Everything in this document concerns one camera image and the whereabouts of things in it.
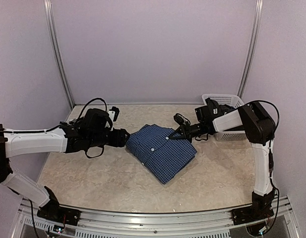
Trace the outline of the white plastic laundry basket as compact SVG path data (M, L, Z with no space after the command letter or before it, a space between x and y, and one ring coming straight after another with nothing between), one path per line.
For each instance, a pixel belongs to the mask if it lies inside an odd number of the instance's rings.
M216 101L219 105L228 105L235 109L234 111L213 120L215 128L214 137L217 141L247 139L243 129L236 129L236 127L242 126L242 121L237 108L244 105L239 96L231 94L203 94L201 97L205 105L207 105L206 99L210 98L211 100Z

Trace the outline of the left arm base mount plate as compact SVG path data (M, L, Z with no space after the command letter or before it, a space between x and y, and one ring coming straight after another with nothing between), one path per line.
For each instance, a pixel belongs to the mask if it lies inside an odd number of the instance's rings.
M39 208L37 216L63 225L77 226L81 211L62 206L44 206Z

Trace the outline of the blue checked long sleeve shirt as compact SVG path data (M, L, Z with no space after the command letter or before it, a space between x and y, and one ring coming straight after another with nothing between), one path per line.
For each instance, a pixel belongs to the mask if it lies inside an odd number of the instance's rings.
M197 154L188 140L171 139L173 132L172 128L147 124L126 143L128 151L162 184L172 180Z

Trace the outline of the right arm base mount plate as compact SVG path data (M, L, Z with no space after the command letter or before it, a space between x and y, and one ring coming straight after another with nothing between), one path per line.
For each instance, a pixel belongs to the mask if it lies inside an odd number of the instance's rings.
M231 213L235 226L259 221L268 218L268 216L272 217L274 215L272 208L266 208L261 211L255 210L252 206L233 209Z

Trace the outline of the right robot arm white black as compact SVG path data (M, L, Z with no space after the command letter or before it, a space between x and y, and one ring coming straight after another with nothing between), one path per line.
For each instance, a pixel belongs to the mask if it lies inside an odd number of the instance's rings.
M173 140L201 140L202 135L214 135L239 127L254 151L255 184L252 192L252 205L248 208L248 216L258 220L263 215L271 215L271 202L274 199L273 186L273 140L278 123L273 120L262 101L252 101L233 108L220 105L207 98L205 105L195 109L197 124L191 124L187 118L177 113L175 122L179 127L170 134Z

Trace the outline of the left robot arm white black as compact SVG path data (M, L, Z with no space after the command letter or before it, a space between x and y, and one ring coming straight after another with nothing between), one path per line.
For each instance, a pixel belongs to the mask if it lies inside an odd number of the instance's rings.
M70 122L60 122L54 128L43 130L5 130L0 124L0 184L27 197L52 220L60 220L63 209L51 189L12 169L10 158L49 152L87 153L93 147L122 148L130 134L113 127L119 112L116 107L108 111L92 108Z

